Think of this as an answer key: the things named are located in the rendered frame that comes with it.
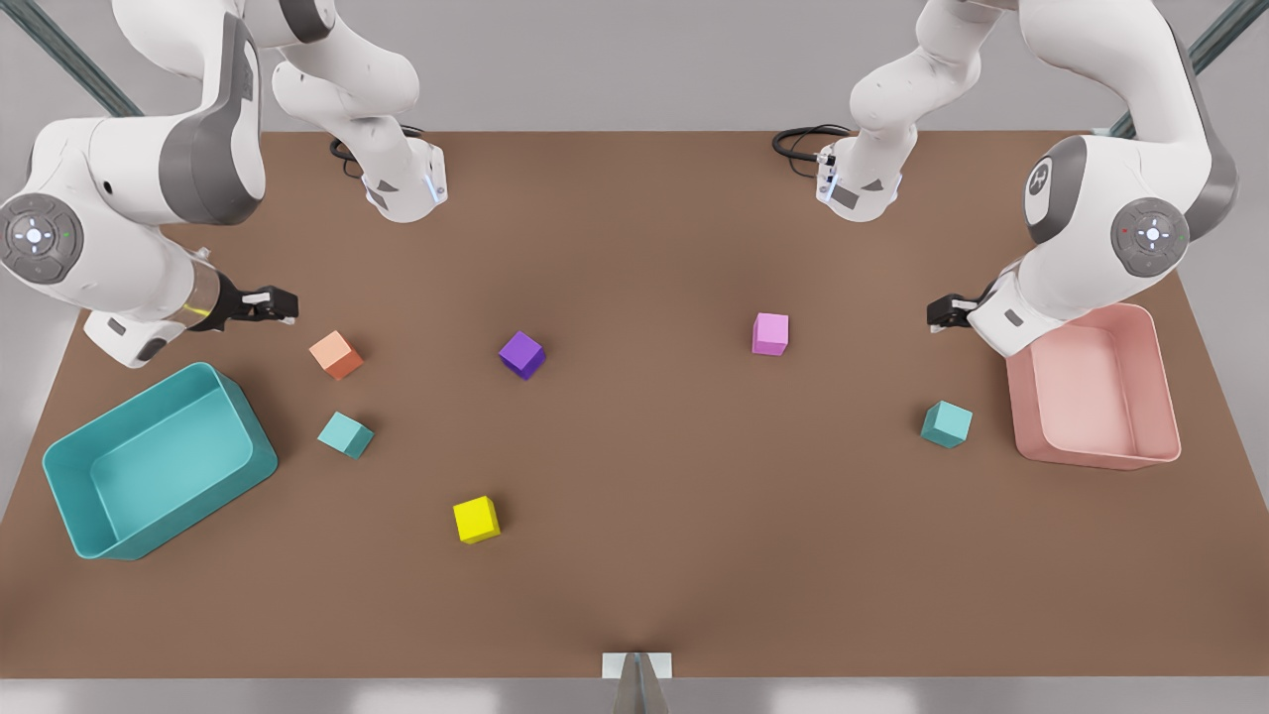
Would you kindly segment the orange cube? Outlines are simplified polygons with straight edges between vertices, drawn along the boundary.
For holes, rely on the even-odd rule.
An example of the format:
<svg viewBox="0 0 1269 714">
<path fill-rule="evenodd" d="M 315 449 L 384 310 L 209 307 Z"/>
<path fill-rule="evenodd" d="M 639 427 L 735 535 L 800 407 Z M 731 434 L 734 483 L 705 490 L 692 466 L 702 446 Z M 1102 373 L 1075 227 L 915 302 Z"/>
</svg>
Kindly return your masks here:
<svg viewBox="0 0 1269 714">
<path fill-rule="evenodd" d="M 339 330 L 334 330 L 326 337 L 313 342 L 308 347 L 308 353 L 313 356 L 313 361 L 317 361 L 317 365 L 334 380 L 343 380 L 364 363 L 360 353 Z"/>
</svg>

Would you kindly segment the teal blue cube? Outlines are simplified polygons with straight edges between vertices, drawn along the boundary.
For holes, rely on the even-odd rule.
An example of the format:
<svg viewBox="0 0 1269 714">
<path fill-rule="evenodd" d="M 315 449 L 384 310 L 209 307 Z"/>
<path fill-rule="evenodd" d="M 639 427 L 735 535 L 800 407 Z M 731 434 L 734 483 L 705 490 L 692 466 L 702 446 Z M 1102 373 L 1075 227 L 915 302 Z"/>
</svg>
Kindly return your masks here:
<svg viewBox="0 0 1269 714">
<path fill-rule="evenodd" d="M 920 435 L 940 446 L 956 448 L 970 438 L 973 416 L 970 410 L 940 401 L 926 412 Z"/>
<path fill-rule="evenodd" d="M 344 453 L 345 457 L 359 458 L 373 438 L 376 438 L 376 432 L 365 425 L 344 413 L 335 412 L 324 425 L 317 441 Z"/>
</svg>

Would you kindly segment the pink rectangular bin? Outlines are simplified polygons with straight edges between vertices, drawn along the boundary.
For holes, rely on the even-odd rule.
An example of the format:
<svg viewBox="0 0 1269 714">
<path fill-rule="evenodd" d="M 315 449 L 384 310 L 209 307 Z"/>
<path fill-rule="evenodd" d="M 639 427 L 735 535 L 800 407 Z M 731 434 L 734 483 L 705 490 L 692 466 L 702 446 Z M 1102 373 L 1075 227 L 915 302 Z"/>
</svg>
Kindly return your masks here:
<svg viewBox="0 0 1269 714">
<path fill-rule="evenodd" d="M 1180 457 L 1159 335 L 1145 307 L 1094 309 L 1005 363 L 1022 457 L 1115 471 Z"/>
</svg>

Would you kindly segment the teal rectangular bin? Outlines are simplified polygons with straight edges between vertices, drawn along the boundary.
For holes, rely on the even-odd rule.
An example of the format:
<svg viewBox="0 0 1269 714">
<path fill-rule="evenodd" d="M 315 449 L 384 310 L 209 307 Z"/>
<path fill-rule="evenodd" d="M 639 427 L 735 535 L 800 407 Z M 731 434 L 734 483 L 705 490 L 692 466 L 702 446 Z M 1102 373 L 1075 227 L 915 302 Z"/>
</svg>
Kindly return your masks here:
<svg viewBox="0 0 1269 714">
<path fill-rule="evenodd" d="M 195 361 L 52 443 L 42 465 L 76 554 L 137 561 L 280 458 L 241 386 Z"/>
</svg>

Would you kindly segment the purple cube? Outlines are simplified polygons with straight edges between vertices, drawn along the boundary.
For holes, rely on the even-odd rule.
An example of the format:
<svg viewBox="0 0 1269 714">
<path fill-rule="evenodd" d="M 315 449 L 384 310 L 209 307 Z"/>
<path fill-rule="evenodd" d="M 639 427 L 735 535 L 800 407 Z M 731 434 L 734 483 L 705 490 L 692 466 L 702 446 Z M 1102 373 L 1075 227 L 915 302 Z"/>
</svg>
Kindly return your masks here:
<svg viewBox="0 0 1269 714">
<path fill-rule="evenodd" d="M 499 349 L 500 360 L 503 360 L 504 367 L 514 372 L 522 380 L 530 379 L 530 375 L 539 370 L 539 367 L 544 363 L 544 347 L 542 344 L 536 342 L 524 331 L 516 331 L 511 339 L 508 340 Z"/>
</svg>

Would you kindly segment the yellow cube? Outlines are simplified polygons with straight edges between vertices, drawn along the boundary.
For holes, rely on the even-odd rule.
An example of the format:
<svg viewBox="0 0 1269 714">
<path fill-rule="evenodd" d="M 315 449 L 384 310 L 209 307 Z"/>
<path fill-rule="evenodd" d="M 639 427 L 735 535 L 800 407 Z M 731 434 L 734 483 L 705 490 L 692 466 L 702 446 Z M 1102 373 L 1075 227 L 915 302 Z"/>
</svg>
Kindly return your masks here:
<svg viewBox="0 0 1269 714">
<path fill-rule="evenodd" d="M 467 543 L 467 545 L 499 536 L 503 533 L 496 507 L 489 496 L 470 498 L 470 501 L 454 505 L 452 512 L 459 542 Z"/>
</svg>

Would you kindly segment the silver frame post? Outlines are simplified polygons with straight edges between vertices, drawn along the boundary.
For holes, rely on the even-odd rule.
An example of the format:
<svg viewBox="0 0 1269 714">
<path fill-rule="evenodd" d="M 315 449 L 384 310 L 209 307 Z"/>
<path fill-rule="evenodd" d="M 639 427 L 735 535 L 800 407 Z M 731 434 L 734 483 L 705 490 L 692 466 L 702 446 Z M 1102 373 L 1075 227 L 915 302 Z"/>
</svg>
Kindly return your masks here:
<svg viewBox="0 0 1269 714">
<path fill-rule="evenodd" d="M 1211 22 L 1211 27 L 1206 28 L 1188 46 L 1188 60 L 1194 75 L 1200 75 L 1206 68 L 1209 68 L 1211 63 L 1214 63 L 1214 60 L 1218 60 L 1220 55 L 1223 55 L 1225 49 L 1228 49 L 1228 46 L 1244 36 L 1266 11 L 1269 11 L 1269 0 L 1233 0 L 1228 6 L 1225 6 L 1222 13 Z"/>
<path fill-rule="evenodd" d="M 602 677 L 618 682 L 612 714 L 670 714 L 660 681 L 673 677 L 673 654 L 603 654 Z"/>
<path fill-rule="evenodd" d="M 30 41 L 113 117 L 142 115 L 122 89 L 72 41 L 36 0 L 0 0 L 4 11 Z"/>
</svg>

